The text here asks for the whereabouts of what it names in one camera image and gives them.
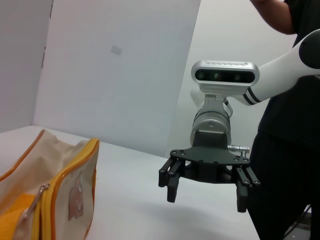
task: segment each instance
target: cable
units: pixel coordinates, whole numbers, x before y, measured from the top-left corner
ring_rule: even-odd
[[[301,220],[306,216],[307,212],[311,208],[311,205],[305,210],[305,212],[298,218],[295,225],[284,235],[283,239],[285,239],[301,222]]]

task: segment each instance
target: white wall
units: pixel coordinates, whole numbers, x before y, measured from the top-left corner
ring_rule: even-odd
[[[0,0],[0,133],[32,124],[51,0]]]
[[[55,0],[34,125],[163,156],[200,0]]]
[[[190,97],[191,68],[198,60],[253,62],[261,66],[289,51],[296,36],[269,27],[249,0],[202,0],[184,71],[166,155],[190,147],[190,133],[197,107]],[[244,106],[229,98],[232,144],[252,146],[267,101]]]

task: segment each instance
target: black pants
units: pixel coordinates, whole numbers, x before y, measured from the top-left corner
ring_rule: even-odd
[[[249,194],[248,212],[261,240],[282,240],[311,204],[311,240],[320,240],[319,150],[259,132],[250,156],[261,190]]]

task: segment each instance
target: cartoon print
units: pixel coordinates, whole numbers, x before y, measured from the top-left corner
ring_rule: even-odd
[[[69,221],[84,214],[84,196],[82,187],[82,172],[75,180],[74,187],[71,188],[69,194]]]

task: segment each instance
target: person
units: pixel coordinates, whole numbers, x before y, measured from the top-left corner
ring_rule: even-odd
[[[297,34],[294,45],[320,29],[320,0],[251,2],[272,28]],[[319,94],[320,79],[302,77],[270,99],[259,124],[250,162],[261,190],[249,194],[248,212],[261,240],[282,240],[308,204],[310,239],[320,240]]]

